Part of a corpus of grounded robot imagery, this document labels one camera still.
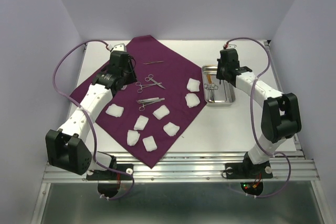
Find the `steel surgical scissors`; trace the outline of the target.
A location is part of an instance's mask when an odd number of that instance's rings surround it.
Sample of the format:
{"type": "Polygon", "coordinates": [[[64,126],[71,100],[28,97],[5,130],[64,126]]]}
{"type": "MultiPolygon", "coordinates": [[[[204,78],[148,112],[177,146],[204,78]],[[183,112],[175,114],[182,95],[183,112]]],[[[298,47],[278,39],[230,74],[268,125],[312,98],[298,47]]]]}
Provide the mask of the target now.
{"type": "Polygon", "coordinates": [[[154,80],[154,75],[153,74],[149,74],[147,77],[145,77],[145,81],[152,81],[153,83],[155,83],[160,88],[165,89],[165,87],[162,85],[161,82],[157,82],[156,80],[154,80]]]}

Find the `steel tweezers branded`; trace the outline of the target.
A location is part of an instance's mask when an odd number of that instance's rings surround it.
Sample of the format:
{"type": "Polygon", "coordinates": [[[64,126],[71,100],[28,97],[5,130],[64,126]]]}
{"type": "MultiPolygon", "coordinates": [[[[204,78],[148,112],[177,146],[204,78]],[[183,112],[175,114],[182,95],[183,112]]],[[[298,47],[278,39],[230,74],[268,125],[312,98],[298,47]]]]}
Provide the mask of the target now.
{"type": "Polygon", "coordinates": [[[156,98],[148,98],[148,99],[141,99],[141,100],[136,100],[137,103],[147,103],[147,102],[152,102],[152,101],[157,101],[160,98],[156,97],[156,98]]]}

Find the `long thin steel tweezers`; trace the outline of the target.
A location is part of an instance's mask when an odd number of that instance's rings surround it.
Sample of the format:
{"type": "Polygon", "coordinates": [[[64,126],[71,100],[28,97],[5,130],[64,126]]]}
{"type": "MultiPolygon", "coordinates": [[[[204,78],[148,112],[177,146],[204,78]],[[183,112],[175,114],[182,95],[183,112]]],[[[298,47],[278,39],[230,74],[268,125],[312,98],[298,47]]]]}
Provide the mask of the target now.
{"type": "Polygon", "coordinates": [[[157,64],[157,63],[164,63],[164,61],[149,61],[149,62],[145,62],[143,64],[144,65],[151,65],[151,64],[157,64]]]}

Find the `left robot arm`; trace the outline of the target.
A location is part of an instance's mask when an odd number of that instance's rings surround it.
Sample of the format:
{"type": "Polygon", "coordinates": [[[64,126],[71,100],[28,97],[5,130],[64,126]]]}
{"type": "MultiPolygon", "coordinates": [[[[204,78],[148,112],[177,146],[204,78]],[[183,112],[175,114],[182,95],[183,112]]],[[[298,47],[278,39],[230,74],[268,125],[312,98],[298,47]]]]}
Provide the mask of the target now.
{"type": "Polygon", "coordinates": [[[54,167],[83,175],[98,170],[106,179],[117,172],[115,158],[90,151],[86,138],[99,114],[125,85],[136,82],[132,57],[124,44],[111,50],[109,63],[94,77],[73,114],[57,130],[46,134],[48,162],[54,167]]]}

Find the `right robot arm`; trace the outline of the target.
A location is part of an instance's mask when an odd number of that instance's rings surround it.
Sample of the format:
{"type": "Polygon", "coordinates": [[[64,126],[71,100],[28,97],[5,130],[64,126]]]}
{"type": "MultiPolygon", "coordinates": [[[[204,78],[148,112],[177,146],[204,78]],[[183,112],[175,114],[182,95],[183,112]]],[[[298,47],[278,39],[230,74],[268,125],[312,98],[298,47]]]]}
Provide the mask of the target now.
{"type": "Polygon", "coordinates": [[[242,174],[253,177],[263,172],[270,157],[287,139],[301,131],[301,118],[298,98],[293,93],[282,93],[261,81],[253,71],[240,66],[237,50],[220,51],[217,59],[218,80],[225,80],[233,87],[250,96],[250,116],[253,135],[256,136],[253,104],[262,108],[261,131],[256,144],[244,156],[242,163],[229,165],[230,175],[242,174]]]}

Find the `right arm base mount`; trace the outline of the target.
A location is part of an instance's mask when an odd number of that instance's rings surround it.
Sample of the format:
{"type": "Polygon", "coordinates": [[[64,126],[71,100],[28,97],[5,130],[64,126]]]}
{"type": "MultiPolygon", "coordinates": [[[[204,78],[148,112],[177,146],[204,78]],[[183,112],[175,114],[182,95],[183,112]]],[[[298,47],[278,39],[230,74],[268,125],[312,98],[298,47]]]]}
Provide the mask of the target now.
{"type": "Polygon", "coordinates": [[[264,189],[263,179],[272,179],[273,173],[269,162],[259,165],[241,163],[227,163],[221,173],[226,179],[240,180],[244,193],[260,196],[264,189]]]}

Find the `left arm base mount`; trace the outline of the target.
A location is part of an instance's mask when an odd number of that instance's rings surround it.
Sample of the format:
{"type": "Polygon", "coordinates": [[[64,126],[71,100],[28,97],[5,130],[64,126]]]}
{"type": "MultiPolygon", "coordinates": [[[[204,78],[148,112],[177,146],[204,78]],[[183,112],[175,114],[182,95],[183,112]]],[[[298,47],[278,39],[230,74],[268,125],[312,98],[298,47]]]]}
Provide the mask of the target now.
{"type": "Polygon", "coordinates": [[[118,164],[118,173],[109,170],[87,171],[86,180],[97,182],[97,192],[105,200],[117,200],[126,196],[134,186],[133,164],[118,164]]]}

